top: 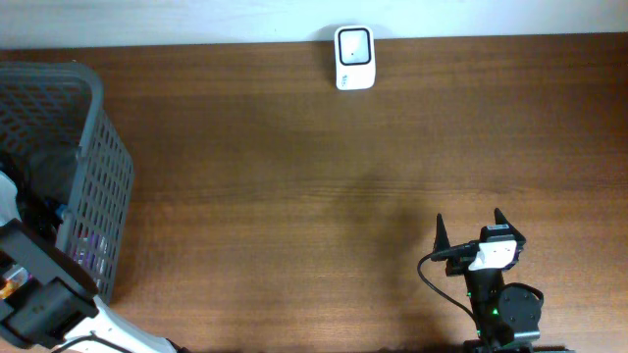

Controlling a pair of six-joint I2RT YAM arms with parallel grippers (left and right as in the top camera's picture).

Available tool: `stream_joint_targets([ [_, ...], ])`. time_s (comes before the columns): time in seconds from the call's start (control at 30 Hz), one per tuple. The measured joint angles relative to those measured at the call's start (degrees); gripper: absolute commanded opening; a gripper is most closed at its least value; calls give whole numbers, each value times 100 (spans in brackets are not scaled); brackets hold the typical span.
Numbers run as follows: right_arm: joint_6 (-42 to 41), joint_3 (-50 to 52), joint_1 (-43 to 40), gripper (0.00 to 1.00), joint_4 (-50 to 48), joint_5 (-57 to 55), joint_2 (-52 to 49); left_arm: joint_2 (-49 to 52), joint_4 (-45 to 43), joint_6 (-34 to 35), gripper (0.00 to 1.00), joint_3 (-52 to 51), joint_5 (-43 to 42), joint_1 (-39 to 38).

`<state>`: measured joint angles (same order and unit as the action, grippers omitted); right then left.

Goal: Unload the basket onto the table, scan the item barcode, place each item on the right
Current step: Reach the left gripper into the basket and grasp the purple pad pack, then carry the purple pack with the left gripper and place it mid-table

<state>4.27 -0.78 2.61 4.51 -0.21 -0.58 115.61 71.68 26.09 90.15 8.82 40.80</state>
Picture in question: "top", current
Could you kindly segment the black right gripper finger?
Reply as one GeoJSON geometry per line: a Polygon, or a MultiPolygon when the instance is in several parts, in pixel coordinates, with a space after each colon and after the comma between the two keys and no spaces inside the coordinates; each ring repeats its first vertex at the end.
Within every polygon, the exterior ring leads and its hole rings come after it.
{"type": "Polygon", "coordinates": [[[450,247],[449,239],[447,236],[445,222],[441,213],[436,217],[436,236],[433,246],[434,251],[445,251],[450,247]]]}
{"type": "Polygon", "coordinates": [[[495,216],[495,227],[497,229],[513,229],[513,225],[507,220],[504,213],[500,210],[500,208],[495,208],[494,210],[495,216]]]}

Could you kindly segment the purple sanitary pad pack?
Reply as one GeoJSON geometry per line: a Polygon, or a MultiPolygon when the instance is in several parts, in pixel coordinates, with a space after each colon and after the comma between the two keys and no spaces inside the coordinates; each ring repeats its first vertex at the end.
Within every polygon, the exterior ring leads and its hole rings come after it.
{"type": "Polygon", "coordinates": [[[98,271],[109,258],[109,241],[98,233],[84,234],[72,247],[71,258],[89,270],[98,271]]]}

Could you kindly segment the orange small box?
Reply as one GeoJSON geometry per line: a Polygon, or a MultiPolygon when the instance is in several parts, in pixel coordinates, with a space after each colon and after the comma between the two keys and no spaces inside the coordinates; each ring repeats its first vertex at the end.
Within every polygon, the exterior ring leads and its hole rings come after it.
{"type": "Polygon", "coordinates": [[[12,266],[1,276],[0,298],[2,300],[10,297],[21,286],[25,285],[31,278],[30,272],[20,265],[12,266]]]}

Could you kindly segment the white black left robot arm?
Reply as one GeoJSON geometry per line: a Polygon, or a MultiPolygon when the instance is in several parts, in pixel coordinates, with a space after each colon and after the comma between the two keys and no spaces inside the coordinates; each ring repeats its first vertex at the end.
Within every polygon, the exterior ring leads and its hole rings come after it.
{"type": "Polygon", "coordinates": [[[1,154],[1,337],[53,352],[169,352],[185,347],[115,313],[88,273],[56,248],[66,212],[40,198],[31,176],[1,154]]]}

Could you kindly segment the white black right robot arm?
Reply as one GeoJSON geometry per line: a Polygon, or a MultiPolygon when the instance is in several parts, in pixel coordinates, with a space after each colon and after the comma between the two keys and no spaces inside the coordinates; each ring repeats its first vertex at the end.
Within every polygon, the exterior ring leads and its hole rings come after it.
{"type": "Polygon", "coordinates": [[[436,236],[431,253],[417,265],[419,278],[442,298],[464,311],[477,338],[462,343],[471,353],[558,353],[564,346],[537,346],[545,297],[541,290],[521,282],[506,283],[503,273],[512,269],[524,250],[526,237],[500,209],[495,222],[482,227],[479,238],[452,245],[442,215],[436,216],[436,236]],[[426,261],[444,262],[448,277],[462,276],[466,285],[465,306],[432,284],[422,272],[426,261]]]}

